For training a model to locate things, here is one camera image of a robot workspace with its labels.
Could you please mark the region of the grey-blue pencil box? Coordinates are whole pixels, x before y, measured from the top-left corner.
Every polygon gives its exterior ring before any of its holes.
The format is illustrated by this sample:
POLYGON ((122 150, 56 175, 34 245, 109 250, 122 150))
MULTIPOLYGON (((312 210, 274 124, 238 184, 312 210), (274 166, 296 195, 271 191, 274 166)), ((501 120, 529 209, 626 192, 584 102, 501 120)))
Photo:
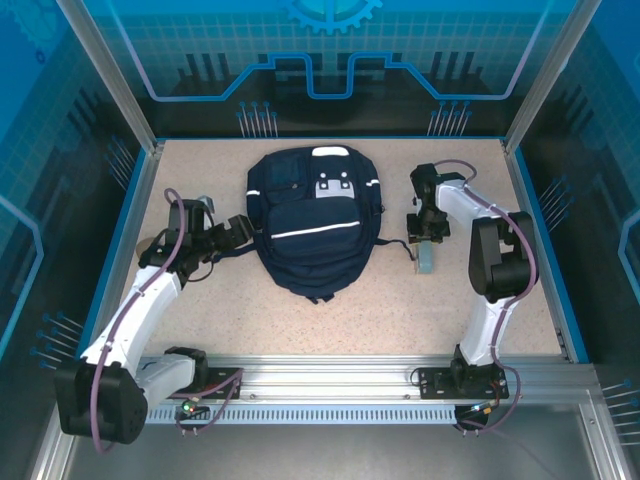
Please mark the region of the grey-blue pencil box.
POLYGON ((431 242, 422 241, 415 246, 415 270, 420 275, 433 273, 434 253, 431 242))

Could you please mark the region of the navy blue backpack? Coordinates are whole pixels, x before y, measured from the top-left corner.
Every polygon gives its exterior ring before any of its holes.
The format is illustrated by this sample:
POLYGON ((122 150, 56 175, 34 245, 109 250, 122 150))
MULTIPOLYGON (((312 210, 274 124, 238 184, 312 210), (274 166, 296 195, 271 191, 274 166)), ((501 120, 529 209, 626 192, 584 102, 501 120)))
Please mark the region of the navy blue backpack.
POLYGON ((265 155, 247 174, 254 248, 274 282, 328 302, 363 273, 385 211, 374 163, 349 146, 307 146, 265 155))

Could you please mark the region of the blue table edge strip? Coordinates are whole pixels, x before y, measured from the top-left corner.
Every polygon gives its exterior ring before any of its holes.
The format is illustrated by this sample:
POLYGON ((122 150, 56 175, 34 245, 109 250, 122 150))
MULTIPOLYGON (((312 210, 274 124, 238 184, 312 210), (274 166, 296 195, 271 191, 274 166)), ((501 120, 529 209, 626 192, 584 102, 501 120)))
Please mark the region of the blue table edge strip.
POLYGON ((591 359, 543 218, 531 174, 520 148, 517 148, 512 156, 521 191, 519 202, 528 209, 535 223, 540 278, 552 320, 559 329, 567 359, 572 363, 588 364, 591 359))
POLYGON ((140 178, 148 164, 148 153, 141 149, 134 164, 129 186, 125 190, 119 215, 111 236, 106 257, 98 278, 96 289, 89 306, 84 328, 75 352, 78 359, 95 338, 95 330, 100 330, 109 322, 108 317, 117 310, 126 285, 131 263, 131 247, 127 245, 131 234, 127 232, 140 178))

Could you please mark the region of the blue printed side panel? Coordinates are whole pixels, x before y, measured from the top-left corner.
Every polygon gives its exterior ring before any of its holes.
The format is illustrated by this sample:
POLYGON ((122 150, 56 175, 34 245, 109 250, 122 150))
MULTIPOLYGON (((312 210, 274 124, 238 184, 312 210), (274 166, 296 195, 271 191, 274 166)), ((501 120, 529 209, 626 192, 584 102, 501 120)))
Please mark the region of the blue printed side panel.
MULTIPOLYGON (((576 0, 537 2, 551 49, 576 0)), ((640 403, 640 0, 602 0, 518 148, 603 394, 640 403)))
POLYGON ((0 365, 83 321, 145 153, 56 0, 0 0, 0 365))

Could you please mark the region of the blue printed panel with gear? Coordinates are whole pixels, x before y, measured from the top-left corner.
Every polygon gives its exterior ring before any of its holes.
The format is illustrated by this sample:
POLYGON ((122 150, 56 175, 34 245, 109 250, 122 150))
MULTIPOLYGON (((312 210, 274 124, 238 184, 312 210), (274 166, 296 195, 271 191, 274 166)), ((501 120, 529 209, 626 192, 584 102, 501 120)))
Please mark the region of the blue printed panel with gear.
POLYGON ((159 137, 501 137, 576 3, 86 7, 159 137))

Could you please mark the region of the steel sheet shelf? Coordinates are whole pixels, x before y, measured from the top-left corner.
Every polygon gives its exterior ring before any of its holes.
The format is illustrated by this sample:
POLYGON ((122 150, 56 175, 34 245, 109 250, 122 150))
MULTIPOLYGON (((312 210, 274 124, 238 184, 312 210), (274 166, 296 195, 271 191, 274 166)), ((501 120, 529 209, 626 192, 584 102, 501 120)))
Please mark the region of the steel sheet shelf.
POLYGON ((28 480, 640 480, 640 451, 619 446, 589 406, 524 406, 483 435, 237 425, 183 437, 154 425, 105 455, 52 430, 28 480))

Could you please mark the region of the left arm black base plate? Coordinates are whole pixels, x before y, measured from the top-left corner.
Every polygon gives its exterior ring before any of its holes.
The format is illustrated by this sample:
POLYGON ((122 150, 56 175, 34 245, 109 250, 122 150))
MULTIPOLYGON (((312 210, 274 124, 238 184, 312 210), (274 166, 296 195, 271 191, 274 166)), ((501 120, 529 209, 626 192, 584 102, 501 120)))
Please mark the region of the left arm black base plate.
POLYGON ((188 387, 178 390, 168 396, 168 399, 200 398, 208 400, 223 400, 231 395, 232 400, 240 397, 242 368, 209 368, 204 382, 193 382, 188 387))

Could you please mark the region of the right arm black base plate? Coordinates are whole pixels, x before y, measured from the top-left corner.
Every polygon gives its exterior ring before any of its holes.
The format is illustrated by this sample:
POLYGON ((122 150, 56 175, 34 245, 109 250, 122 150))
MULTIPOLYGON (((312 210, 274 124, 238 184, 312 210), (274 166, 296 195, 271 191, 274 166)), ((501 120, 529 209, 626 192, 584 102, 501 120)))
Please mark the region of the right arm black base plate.
POLYGON ((417 374, 422 400, 487 400, 510 396, 504 370, 495 365, 456 372, 451 367, 424 367, 418 368, 417 374))

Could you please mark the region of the aluminium frame rail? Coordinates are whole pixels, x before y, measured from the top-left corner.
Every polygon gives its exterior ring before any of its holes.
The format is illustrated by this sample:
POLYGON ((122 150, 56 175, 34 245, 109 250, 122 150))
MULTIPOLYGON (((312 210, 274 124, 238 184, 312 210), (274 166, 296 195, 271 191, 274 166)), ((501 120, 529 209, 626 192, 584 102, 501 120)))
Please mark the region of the aluminium frame rail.
MULTIPOLYGON (((211 355, 244 370, 244 404, 418 404, 417 368, 448 370, 449 355, 211 355)), ((580 404, 601 396, 595 367, 559 356, 505 356, 520 375, 521 405, 580 404)))

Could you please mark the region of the aluminium frame post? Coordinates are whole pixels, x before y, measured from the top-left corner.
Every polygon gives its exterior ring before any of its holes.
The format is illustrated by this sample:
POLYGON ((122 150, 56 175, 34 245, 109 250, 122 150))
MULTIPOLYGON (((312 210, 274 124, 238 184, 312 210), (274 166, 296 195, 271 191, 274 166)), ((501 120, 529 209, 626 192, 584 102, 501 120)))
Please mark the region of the aluminium frame post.
POLYGON ((158 151, 158 140, 86 6, 81 0, 55 1, 136 140, 146 153, 155 155, 158 151))
POLYGON ((507 156, 514 155, 520 146, 601 2, 602 0, 576 0, 574 8, 507 131, 504 140, 504 151, 507 156))

